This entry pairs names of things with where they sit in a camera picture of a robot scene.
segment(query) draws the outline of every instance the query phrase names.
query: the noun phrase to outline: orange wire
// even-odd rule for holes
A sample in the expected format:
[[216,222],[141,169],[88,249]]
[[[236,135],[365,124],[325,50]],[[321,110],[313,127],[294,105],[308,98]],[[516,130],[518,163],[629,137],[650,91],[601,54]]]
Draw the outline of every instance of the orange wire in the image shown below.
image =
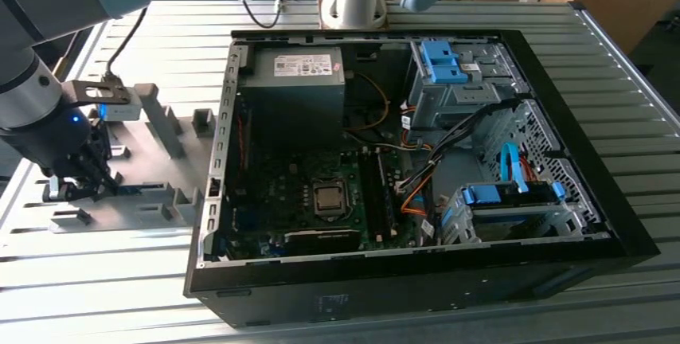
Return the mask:
[[373,85],[373,88],[376,91],[378,91],[380,97],[382,97],[382,102],[384,102],[382,116],[374,123],[370,123],[369,125],[364,125],[362,127],[345,128],[345,131],[365,131],[366,129],[370,129],[372,127],[377,127],[382,123],[384,119],[386,119],[386,116],[389,114],[389,100],[386,100],[386,95],[384,94],[382,88],[374,83],[374,81],[368,76],[365,76],[362,73],[358,73],[358,72],[354,72],[354,75],[361,76],[370,83],[370,85]]
[[404,209],[404,210],[401,210],[401,212],[408,213],[408,214],[421,215],[422,217],[426,216],[425,211],[420,210],[420,209]]
[[[401,132],[401,146],[402,147],[408,147],[409,149],[413,148],[413,147],[417,147],[417,145],[410,145],[406,141],[405,141],[405,134],[406,134],[406,130],[404,129],[404,131]],[[432,150],[432,145],[428,145],[426,143],[422,144],[422,147],[426,149],[426,150]]]
[[429,175],[422,179],[420,185],[416,187],[416,189],[413,190],[413,192],[410,193],[410,195],[408,196],[408,198],[405,199],[404,203],[401,204],[401,212],[404,213],[408,209],[408,204],[410,203],[410,201],[413,200],[413,197],[416,196],[417,192],[421,191],[422,189],[422,186],[426,184],[426,181],[429,181],[429,179],[432,178],[432,174],[433,173],[429,173]]

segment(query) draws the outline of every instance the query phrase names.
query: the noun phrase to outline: slotted aluminum table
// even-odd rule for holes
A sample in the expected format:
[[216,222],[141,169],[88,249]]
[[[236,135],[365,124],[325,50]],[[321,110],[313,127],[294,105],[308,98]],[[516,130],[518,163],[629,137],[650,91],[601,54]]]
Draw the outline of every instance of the slotted aluminum table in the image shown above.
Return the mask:
[[[270,7],[253,6],[262,22]],[[524,32],[661,255],[536,303],[236,331],[181,295],[190,229],[54,235],[49,216],[2,211],[2,342],[40,334],[88,343],[680,342],[680,123],[589,15],[560,4],[460,2],[390,13],[398,29]],[[134,20],[94,28],[70,79],[97,79]],[[160,101],[190,115],[217,104],[230,30],[252,28],[236,2],[156,2],[114,71],[128,84],[154,82]],[[316,3],[289,6],[278,28],[316,28]],[[28,172],[24,161],[0,210],[34,191]]]

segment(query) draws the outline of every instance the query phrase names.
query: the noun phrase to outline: blue plastic clip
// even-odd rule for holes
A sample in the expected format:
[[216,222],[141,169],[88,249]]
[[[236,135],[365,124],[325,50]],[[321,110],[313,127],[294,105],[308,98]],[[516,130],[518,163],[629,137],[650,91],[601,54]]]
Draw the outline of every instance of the blue plastic clip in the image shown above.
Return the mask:
[[448,41],[422,41],[422,60],[432,72],[434,84],[464,84],[468,74],[457,66],[457,54],[450,49]]
[[564,189],[561,182],[552,183],[552,191],[554,192],[554,195],[557,195],[557,199],[564,201],[564,198],[566,198],[566,190]]
[[462,189],[462,198],[465,200],[465,205],[473,205],[474,196],[472,194],[472,191],[469,191],[469,189]]
[[469,191],[474,196],[474,203],[500,203],[498,189],[494,185],[469,186]]
[[500,181],[510,180],[510,173],[508,173],[508,156],[509,165],[512,167],[512,181],[517,184],[520,193],[526,193],[529,191],[529,187],[526,186],[524,173],[521,172],[520,148],[513,143],[505,143],[500,152]]

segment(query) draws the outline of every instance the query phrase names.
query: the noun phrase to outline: metal bracket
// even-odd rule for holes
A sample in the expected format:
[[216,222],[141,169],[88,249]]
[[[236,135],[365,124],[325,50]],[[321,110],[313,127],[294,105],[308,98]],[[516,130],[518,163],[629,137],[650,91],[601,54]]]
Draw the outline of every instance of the metal bracket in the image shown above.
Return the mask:
[[[93,81],[66,81],[61,88],[68,105],[73,108],[90,104],[129,104],[129,94],[120,84],[96,83]],[[88,91],[97,91],[105,96],[90,96]]]

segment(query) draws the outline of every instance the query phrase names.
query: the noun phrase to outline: motherboard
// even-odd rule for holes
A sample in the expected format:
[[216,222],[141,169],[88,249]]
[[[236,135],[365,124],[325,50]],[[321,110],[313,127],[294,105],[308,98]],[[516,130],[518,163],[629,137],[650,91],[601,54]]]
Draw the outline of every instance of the motherboard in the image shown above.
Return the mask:
[[416,225],[393,197],[396,150],[368,148],[265,155],[244,175],[233,236],[236,258],[413,247]]

